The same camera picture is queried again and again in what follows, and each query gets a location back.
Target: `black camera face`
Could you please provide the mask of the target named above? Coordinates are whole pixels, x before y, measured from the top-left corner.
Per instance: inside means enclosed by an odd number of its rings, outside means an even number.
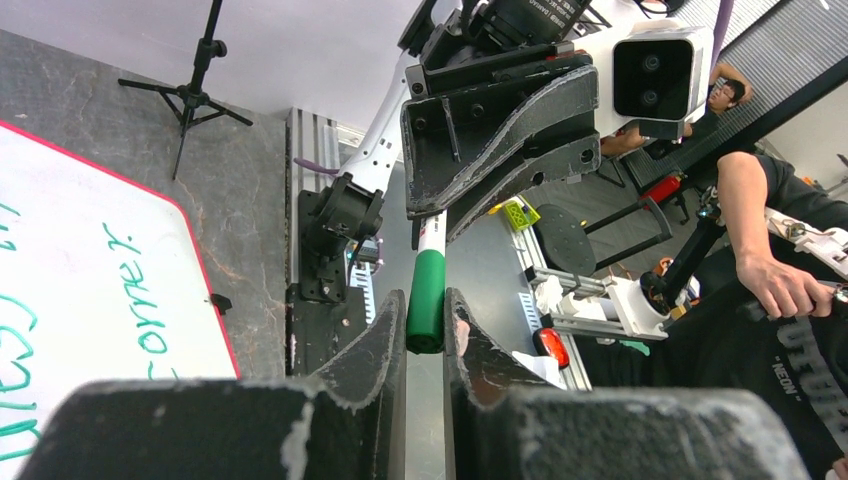
[[[624,41],[613,50],[613,106],[619,115],[680,120],[688,115],[692,45],[685,40]]]

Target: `bolt hole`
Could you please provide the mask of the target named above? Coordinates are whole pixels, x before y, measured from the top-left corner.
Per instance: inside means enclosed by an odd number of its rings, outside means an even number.
[[[595,159],[595,152],[593,152],[592,150],[589,150],[588,148],[586,150],[583,150],[583,153],[580,154],[580,161],[583,162],[583,163],[589,163],[594,159]]]

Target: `whiteboard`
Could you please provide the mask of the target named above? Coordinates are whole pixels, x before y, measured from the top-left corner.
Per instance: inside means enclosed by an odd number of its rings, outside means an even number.
[[[180,207],[0,123],[0,480],[84,383],[237,376]]]

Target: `green marker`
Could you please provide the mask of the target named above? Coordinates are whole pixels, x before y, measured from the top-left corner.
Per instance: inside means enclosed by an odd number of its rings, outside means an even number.
[[[444,347],[446,218],[447,211],[421,225],[406,324],[412,353],[439,353]]]

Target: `black tripod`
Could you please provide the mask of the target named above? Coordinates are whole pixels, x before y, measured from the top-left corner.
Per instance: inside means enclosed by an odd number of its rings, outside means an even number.
[[[180,122],[180,149],[177,152],[177,161],[174,164],[174,173],[171,176],[171,180],[175,180],[177,178],[177,169],[180,167],[180,157],[183,154],[185,135],[189,128],[223,115],[229,115],[248,127],[253,125],[253,122],[250,120],[210,100],[209,95],[205,93],[202,88],[203,76],[206,74],[206,70],[209,69],[209,63],[212,59],[214,57],[224,57],[227,55],[227,46],[224,42],[221,40],[212,40],[212,36],[215,34],[215,24],[218,23],[218,13],[221,11],[222,1],[223,0],[212,0],[212,10],[209,12],[209,20],[206,23],[206,33],[197,43],[197,53],[194,55],[194,73],[191,76],[191,83],[173,88],[162,85],[153,85],[150,83],[133,82],[132,80],[118,80],[119,85],[140,88],[142,90],[150,90],[162,95],[162,98],[165,99],[165,103],[171,107],[171,110]],[[174,102],[168,95],[176,95],[180,98],[180,100],[182,100],[182,112],[177,109],[177,106],[174,105]],[[210,113],[209,115],[200,118],[194,118],[195,109],[204,105],[215,109],[215,113]]]

